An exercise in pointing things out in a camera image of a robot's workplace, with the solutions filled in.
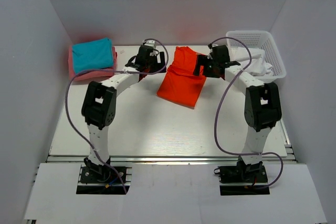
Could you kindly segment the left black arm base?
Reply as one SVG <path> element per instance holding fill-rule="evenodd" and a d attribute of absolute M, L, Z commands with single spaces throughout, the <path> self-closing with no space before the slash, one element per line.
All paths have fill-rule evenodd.
<path fill-rule="evenodd" d="M 89 158 L 81 166 L 77 195 L 126 195 L 131 184 L 131 167 L 96 165 Z"/>

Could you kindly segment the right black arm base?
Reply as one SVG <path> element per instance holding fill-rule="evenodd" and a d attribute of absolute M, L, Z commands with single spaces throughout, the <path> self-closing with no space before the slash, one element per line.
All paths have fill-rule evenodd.
<path fill-rule="evenodd" d="M 246 165 L 238 160 L 235 166 L 214 169 L 219 178 L 221 196 L 269 195 L 268 177 L 262 162 Z"/>

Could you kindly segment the orange polo shirt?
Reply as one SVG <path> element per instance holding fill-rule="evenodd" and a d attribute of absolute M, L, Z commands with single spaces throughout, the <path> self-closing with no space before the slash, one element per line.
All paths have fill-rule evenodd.
<path fill-rule="evenodd" d="M 176 47 L 173 62 L 156 95 L 164 100 L 195 108 L 206 77 L 193 75 L 198 53 L 190 47 Z"/>

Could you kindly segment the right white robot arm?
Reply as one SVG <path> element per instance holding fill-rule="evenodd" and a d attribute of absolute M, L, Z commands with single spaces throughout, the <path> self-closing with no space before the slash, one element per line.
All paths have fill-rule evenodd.
<path fill-rule="evenodd" d="M 262 153 L 271 130 L 282 117 L 278 86 L 264 83 L 250 73 L 238 61 L 231 61 L 225 45 L 209 44 L 210 53 L 198 55 L 194 76 L 223 78 L 245 96 L 244 118 L 248 125 L 242 152 L 238 155 L 237 175 L 247 182 L 255 177 L 262 167 Z"/>

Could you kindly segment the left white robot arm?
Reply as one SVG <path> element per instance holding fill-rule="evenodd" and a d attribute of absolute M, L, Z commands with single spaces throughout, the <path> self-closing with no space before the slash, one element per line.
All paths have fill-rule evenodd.
<path fill-rule="evenodd" d="M 140 46 L 121 73 L 102 82 L 92 81 L 82 105 L 81 114 L 89 130 L 92 145 L 85 165 L 93 170 L 93 176 L 101 182 L 110 178 L 111 168 L 108 152 L 108 127 L 116 114 L 117 97 L 132 85 L 140 82 L 148 73 L 165 72 L 164 52 L 156 49 L 157 41 L 147 40 Z"/>

